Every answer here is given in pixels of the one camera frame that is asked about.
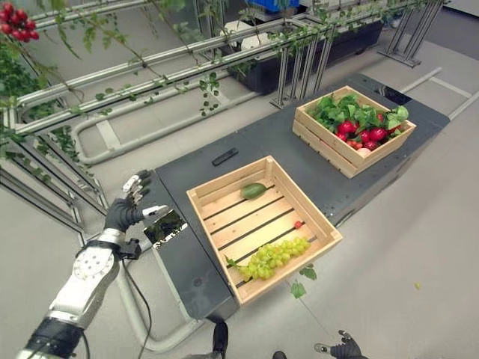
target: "black table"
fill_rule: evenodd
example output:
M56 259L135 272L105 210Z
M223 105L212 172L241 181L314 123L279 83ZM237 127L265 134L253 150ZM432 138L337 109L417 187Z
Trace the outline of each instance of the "black table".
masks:
M388 106L405 105L417 125L406 143L352 179L346 178L292 132L295 108L311 99L349 85ZM294 103L252 125L223 137L155 170L151 192L143 206L167 204L189 227L159 249L159 255L189 315L213 321L226 319L238 308L186 191L267 155L272 155L296 184L335 225L392 184L427 144L449 123L439 112L374 81L355 74L324 88L310 99ZM232 147L239 154L213 167L211 161Z

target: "green leaves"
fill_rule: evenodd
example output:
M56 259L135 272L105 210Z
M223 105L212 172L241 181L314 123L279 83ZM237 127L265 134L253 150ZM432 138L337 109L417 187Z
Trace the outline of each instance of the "green leaves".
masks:
M314 266L312 264L308 264L306 267L304 267L303 269L301 269L299 271L299 273L301 275L304 275L305 277L311 279L311 280L316 280L317 279L317 275L316 275L316 271L314 270L313 268Z
M301 283L295 280L295 282L291 285L291 294L294 298L298 299L306 294L306 289Z

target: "green grapes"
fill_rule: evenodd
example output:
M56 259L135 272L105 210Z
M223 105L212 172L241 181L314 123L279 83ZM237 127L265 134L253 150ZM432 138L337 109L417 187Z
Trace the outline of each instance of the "green grapes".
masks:
M298 257L306 252L311 243L305 237L296 237L279 245L264 245L251 256L247 266L238 266L242 279L269 279L275 273L275 268L285 266L292 257Z

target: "black remote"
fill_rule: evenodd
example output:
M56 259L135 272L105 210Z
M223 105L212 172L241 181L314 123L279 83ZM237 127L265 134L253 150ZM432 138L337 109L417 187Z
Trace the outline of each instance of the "black remote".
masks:
M233 147L231 150L228 150L227 152L223 153L219 157L216 157L214 160L211 161L211 163L213 163L213 166L219 166L221 163L223 163L227 159L230 159L237 153L238 153L238 150L236 149L236 147Z

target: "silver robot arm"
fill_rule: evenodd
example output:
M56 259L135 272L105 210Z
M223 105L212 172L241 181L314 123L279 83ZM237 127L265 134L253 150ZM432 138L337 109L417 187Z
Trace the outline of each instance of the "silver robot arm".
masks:
M147 193L149 172L132 176L109 208L105 228L77 254L70 278L50 304L43 321L31 335L18 359L69 358L83 331L100 308L106 289L116 278L122 258L138 259L137 239L125 241L125 232L150 215L162 217L167 206L140 210L137 203Z

